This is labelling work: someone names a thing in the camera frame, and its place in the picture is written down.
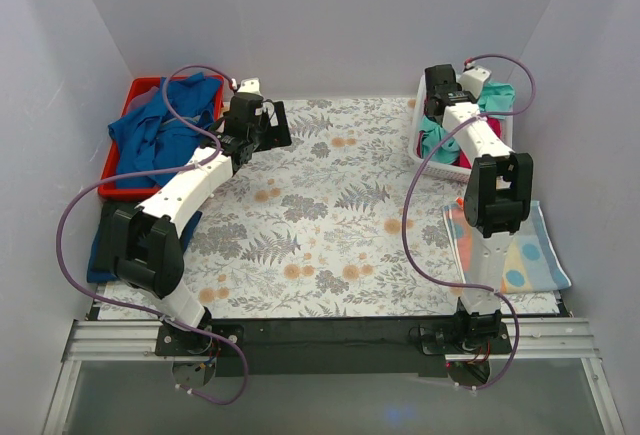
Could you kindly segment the magenta t shirt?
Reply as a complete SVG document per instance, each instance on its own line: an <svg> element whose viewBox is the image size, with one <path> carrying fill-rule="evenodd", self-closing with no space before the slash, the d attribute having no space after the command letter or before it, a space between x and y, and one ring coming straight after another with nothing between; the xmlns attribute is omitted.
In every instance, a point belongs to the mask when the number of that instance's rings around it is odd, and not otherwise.
<svg viewBox="0 0 640 435"><path fill-rule="evenodd" d="M502 135L502 128L498 119L488 117L486 120L498 138ZM439 162L461 168L471 168L470 159L464 154L454 138L447 140L439 150Z"/></svg>

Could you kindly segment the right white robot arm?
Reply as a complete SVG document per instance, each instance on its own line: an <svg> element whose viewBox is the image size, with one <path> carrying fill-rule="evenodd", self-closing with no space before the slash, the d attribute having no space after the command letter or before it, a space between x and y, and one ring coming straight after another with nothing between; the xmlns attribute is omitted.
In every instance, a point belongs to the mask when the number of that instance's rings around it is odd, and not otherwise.
<svg viewBox="0 0 640 435"><path fill-rule="evenodd" d="M449 64L424 70L426 117L451 134L471 163L463 198L471 252L456 312L435 329L431 344L475 352L506 335L496 296L509 245L530 213L532 157L506 145L483 118L477 100L490 72Z"/></svg>

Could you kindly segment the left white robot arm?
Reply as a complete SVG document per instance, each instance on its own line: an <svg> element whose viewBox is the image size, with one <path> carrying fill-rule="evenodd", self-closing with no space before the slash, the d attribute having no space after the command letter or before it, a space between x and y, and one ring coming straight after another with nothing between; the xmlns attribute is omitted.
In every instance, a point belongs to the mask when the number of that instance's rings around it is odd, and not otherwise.
<svg viewBox="0 0 640 435"><path fill-rule="evenodd" d="M181 326L178 342L193 355L213 341L203 324L205 307L183 281L181 235L214 191L229 181L256 152L291 145L284 103L257 92L238 91L186 164L150 198L118 209L111 221L112 273L142 291L160 316Z"/></svg>

